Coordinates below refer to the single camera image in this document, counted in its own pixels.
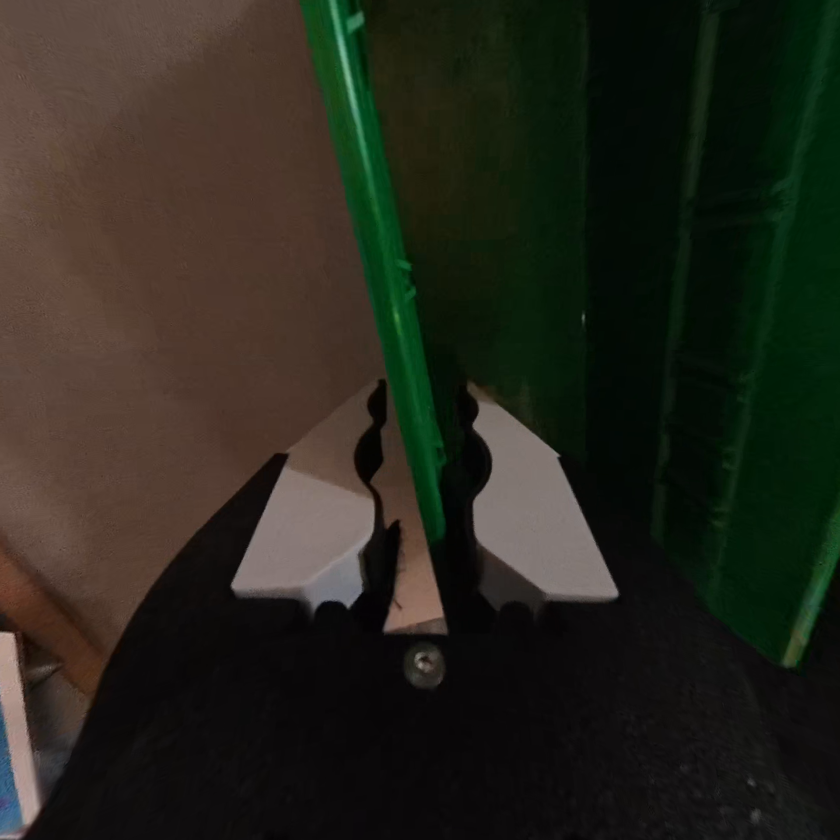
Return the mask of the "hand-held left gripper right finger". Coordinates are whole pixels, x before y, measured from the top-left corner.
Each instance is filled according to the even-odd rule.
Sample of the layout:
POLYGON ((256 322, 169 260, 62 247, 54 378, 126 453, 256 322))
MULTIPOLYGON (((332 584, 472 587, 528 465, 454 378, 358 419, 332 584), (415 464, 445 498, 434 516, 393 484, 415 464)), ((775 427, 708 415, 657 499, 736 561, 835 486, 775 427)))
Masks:
POLYGON ((445 621, 489 630, 509 607, 616 603, 619 590, 561 457, 478 386, 455 393, 445 467, 445 621))

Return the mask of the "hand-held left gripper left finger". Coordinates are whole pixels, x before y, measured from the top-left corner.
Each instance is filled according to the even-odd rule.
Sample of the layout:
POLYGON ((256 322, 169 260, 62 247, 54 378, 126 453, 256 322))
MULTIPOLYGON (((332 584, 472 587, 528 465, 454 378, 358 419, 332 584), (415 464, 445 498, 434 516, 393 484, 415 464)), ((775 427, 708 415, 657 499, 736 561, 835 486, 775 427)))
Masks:
POLYGON ((363 386, 287 452, 232 581, 310 616, 344 606, 383 634, 396 589, 402 444, 385 379, 363 386))

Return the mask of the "green plastic bin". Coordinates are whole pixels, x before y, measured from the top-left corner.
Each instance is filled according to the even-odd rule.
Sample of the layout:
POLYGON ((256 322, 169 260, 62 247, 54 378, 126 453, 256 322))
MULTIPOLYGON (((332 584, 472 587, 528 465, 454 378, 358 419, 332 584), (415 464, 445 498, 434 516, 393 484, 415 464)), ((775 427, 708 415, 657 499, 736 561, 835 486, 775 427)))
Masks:
POLYGON ((469 381, 585 447, 588 2, 300 2, 427 539, 469 381))
POLYGON ((838 564, 838 2, 587 24, 587 459, 794 669, 838 564))

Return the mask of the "blue and white booklet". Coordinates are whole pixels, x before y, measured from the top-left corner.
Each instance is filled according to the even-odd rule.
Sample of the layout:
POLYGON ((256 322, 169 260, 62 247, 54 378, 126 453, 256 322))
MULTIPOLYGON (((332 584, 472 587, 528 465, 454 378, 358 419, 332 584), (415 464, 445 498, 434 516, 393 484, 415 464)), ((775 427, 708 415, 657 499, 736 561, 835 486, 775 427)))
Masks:
POLYGON ((22 838, 39 814, 41 786, 17 637, 1 633, 1 838, 22 838))

